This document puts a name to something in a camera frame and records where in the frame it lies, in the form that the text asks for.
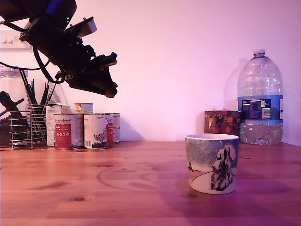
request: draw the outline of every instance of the ceramic cup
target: ceramic cup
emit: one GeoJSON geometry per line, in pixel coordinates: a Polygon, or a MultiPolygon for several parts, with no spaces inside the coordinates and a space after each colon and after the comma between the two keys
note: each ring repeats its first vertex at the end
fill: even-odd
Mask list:
{"type": "Polygon", "coordinates": [[[185,138],[189,185],[207,194],[227,194],[236,186],[239,137],[191,134],[185,138]]]}

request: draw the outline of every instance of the blue bottle label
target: blue bottle label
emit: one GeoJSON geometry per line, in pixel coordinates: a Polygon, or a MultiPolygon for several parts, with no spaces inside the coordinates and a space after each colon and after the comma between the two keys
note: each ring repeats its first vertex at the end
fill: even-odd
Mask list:
{"type": "Polygon", "coordinates": [[[283,95],[238,97],[238,110],[242,112],[241,123],[282,123],[283,95]]]}

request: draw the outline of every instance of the pet food can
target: pet food can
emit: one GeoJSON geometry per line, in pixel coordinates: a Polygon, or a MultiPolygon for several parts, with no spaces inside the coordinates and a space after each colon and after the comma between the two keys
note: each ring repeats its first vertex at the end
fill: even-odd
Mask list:
{"type": "Polygon", "coordinates": [[[84,128],[86,148],[103,149],[114,146],[113,114],[85,114],[84,128]]]}
{"type": "Polygon", "coordinates": [[[120,113],[113,113],[114,121],[114,143],[120,142],[120,113]]]}
{"type": "Polygon", "coordinates": [[[54,114],[55,149],[78,149],[84,146],[84,115],[54,114]]]}
{"type": "Polygon", "coordinates": [[[75,103],[74,106],[76,113],[93,113],[93,103],[75,103]]]}

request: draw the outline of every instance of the robotic arm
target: robotic arm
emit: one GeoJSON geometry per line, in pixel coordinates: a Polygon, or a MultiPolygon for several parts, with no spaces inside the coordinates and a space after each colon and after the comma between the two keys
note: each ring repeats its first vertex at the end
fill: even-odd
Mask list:
{"type": "Polygon", "coordinates": [[[66,81],[71,88],[114,97],[117,84],[111,79],[109,66],[117,63],[117,55],[96,56],[90,45],[83,45],[82,37],[97,30],[93,17],[66,28],[75,11],[75,0],[0,1],[4,24],[29,18],[28,24],[19,29],[20,40],[32,45],[37,62],[50,82],[66,81]],[[47,72],[38,50],[60,68],[56,80],[47,72]]]}

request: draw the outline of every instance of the wooden table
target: wooden table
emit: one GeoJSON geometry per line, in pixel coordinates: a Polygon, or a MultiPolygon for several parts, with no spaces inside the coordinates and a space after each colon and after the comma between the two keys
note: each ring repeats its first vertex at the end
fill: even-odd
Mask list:
{"type": "Polygon", "coordinates": [[[240,145],[226,195],[189,187],[183,141],[3,149],[1,225],[301,225],[301,147],[240,145]]]}

